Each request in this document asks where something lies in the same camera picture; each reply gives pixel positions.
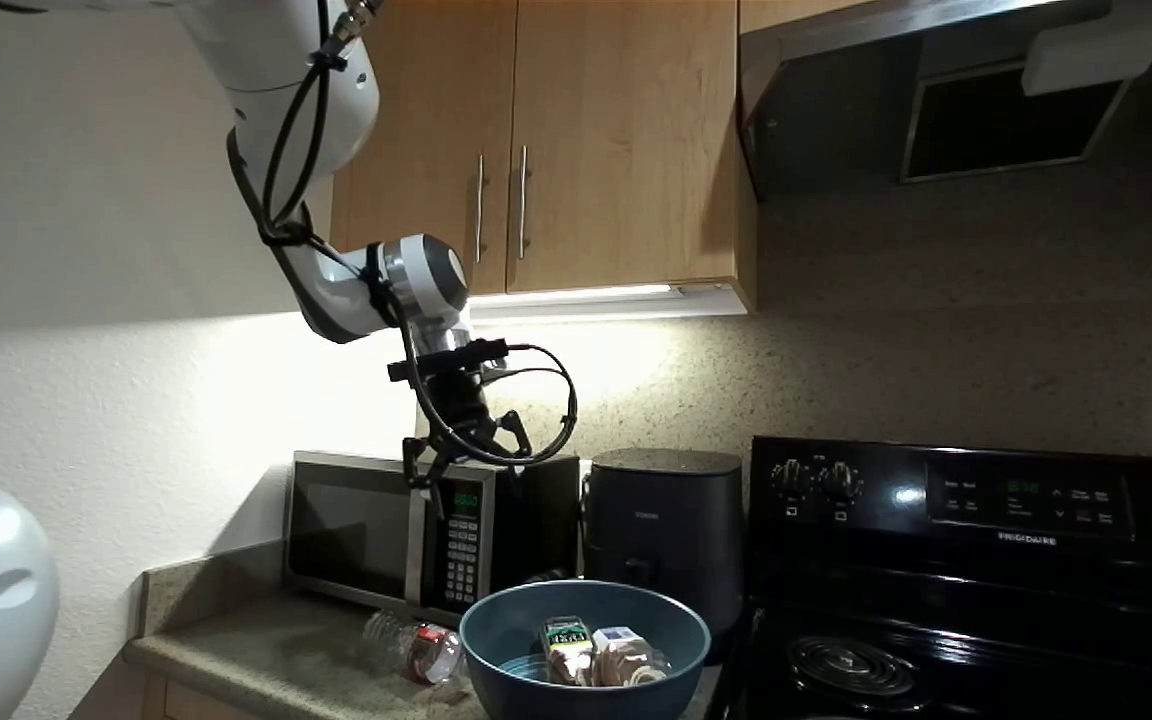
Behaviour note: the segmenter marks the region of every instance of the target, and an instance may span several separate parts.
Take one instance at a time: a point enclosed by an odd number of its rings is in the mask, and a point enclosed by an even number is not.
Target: stainless steel microwave
[[[493,590],[577,571],[577,461],[530,478],[452,466],[437,494],[400,461],[297,454],[287,581],[369,610],[463,614]]]

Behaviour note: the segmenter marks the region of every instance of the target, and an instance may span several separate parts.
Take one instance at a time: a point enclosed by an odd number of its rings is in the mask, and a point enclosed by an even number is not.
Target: metal handle
[[[532,184],[532,146],[524,146],[524,161],[521,161],[521,259],[532,249],[532,237],[530,237],[530,184]]]
[[[489,198],[489,158],[481,158],[481,171],[474,179],[474,259],[484,259],[484,198]]]

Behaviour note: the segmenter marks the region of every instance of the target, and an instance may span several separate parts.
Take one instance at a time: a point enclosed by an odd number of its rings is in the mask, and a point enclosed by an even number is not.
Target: countertop
[[[144,635],[127,659],[172,684],[276,720],[484,720],[467,689],[423,689],[364,668],[369,610],[302,595],[237,564],[147,571]],[[705,668],[686,720],[705,720],[720,668]]]

